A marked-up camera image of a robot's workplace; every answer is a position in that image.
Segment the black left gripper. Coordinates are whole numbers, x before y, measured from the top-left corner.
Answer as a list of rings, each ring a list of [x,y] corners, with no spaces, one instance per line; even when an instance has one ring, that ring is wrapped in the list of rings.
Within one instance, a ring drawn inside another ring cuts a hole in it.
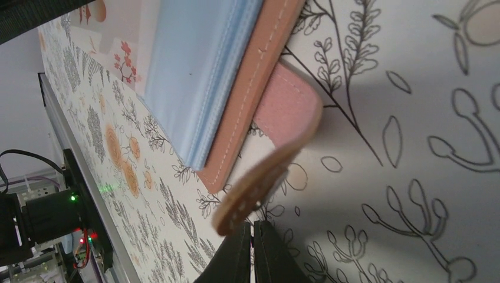
[[[1,44],[91,2],[91,0],[1,0]]]

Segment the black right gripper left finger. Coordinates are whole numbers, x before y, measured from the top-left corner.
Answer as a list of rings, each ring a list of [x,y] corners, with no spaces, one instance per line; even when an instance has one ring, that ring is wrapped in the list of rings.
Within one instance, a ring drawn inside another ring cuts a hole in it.
[[[251,225],[241,224],[226,236],[195,283],[249,283],[251,271]]]

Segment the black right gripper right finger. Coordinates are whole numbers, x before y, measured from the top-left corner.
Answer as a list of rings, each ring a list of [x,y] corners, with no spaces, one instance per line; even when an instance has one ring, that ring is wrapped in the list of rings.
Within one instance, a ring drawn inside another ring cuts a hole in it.
[[[257,283],[310,282],[268,221],[254,222],[254,274]]]

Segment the tan leather card holder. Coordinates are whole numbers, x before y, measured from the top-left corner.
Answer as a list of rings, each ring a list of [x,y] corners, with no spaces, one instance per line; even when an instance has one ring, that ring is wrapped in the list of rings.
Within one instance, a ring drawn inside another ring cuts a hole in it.
[[[231,234],[265,203],[312,139],[318,93],[279,63],[304,1],[160,1],[141,100],[209,193],[225,186],[252,122],[272,152],[246,172],[213,214]]]

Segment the white VIP chip card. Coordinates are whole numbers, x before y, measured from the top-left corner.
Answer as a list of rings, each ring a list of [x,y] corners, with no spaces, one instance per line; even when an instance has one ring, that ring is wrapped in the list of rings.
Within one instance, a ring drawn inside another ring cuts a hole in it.
[[[78,47],[143,96],[159,16],[157,0],[93,1],[70,12]]]

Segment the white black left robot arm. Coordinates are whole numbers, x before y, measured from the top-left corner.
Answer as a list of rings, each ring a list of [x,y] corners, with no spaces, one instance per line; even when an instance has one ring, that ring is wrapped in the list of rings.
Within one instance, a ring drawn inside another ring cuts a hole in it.
[[[87,5],[88,1],[1,1],[1,43],[4,44],[55,18]],[[89,209],[85,208],[87,189],[81,170],[70,149],[63,151],[64,167],[48,158],[20,149],[1,153],[19,154],[40,160],[64,177],[65,190],[31,199],[21,205],[16,194],[9,192],[9,179],[1,179],[1,265],[22,262],[33,256],[36,244],[59,238],[80,228],[86,243],[85,261],[90,257],[88,240]]]

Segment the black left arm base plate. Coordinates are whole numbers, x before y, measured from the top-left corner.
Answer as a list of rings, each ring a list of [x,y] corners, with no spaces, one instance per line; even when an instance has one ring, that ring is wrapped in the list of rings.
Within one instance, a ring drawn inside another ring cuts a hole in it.
[[[87,230],[87,241],[101,256],[101,265],[106,272],[113,266],[113,246],[73,152],[71,149],[62,152],[65,165],[63,176],[66,186],[72,191],[71,202],[76,205],[83,228]]]

